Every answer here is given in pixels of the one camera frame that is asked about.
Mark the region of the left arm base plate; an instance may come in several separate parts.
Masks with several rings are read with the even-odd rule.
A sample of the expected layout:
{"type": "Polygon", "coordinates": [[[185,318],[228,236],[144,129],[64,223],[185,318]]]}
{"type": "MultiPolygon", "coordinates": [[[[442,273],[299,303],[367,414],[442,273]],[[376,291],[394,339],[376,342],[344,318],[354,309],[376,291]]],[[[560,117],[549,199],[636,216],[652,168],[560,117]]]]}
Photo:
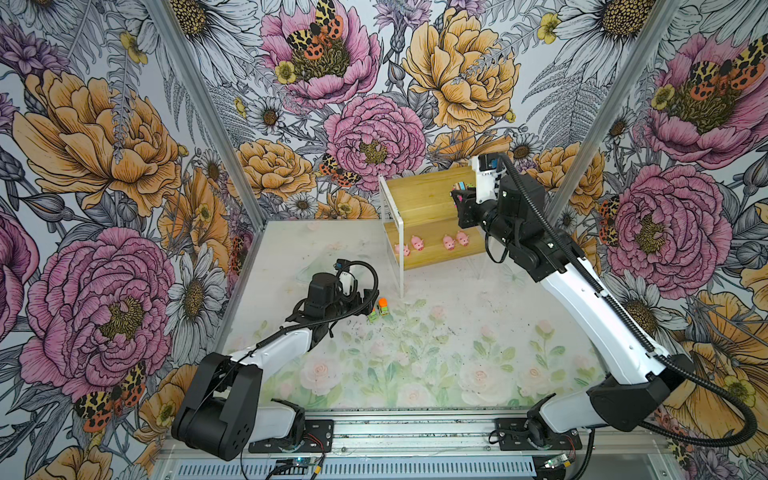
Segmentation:
{"type": "Polygon", "coordinates": [[[329,419],[306,420],[293,428],[287,437],[251,442],[251,454],[272,453],[329,453],[333,445],[335,422],[329,419]]]}

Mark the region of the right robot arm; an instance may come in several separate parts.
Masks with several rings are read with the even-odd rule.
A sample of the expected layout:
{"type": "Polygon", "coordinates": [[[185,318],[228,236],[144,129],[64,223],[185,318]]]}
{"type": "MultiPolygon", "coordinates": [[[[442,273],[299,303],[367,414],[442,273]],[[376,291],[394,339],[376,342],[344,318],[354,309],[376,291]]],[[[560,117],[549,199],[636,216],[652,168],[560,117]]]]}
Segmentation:
{"type": "Polygon", "coordinates": [[[457,183],[451,197],[461,228],[478,227],[502,248],[502,260],[524,269],[567,309],[595,347],[606,372],[580,391],[550,394],[527,413],[530,443],[555,435],[609,426],[629,432],[645,421],[694,371],[684,354],[671,354],[647,334],[606,289],[578,244],[540,212],[542,187],[528,177],[505,175],[490,199],[457,183]]]}

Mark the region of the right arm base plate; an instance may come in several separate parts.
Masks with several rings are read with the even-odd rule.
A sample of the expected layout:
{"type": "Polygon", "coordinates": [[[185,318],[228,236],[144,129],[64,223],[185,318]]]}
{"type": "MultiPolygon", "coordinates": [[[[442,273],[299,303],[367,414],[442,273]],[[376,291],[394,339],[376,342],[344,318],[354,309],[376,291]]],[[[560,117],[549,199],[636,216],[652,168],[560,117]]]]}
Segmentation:
{"type": "Polygon", "coordinates": [[[576,430],[556,433],[537,420],[522,417],[504,417],[494,420],[488,436],[491,445],[501,451],[578,451],[582,442],[576,430]]]}

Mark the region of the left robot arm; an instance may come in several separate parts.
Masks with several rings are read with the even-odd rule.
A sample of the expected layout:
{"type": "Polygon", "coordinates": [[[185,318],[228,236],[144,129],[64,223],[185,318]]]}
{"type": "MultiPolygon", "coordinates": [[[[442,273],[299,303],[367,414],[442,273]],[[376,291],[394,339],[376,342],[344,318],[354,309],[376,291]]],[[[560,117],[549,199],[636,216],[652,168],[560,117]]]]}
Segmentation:
{"type": "Polygon", "coordinates": [[[232,355],[210,353],[200,361],[175,414],[171,437],[187,447],[230,461],[256,443],[299,447],[306,436],[306,411],[286,400],[262,405],[264,382],[331,335],[350,317],[371,314],[379,298],[379,278],[361,290],[338,261],[335,273],[312,276],[306,297],[275,333],[232,355]]]}

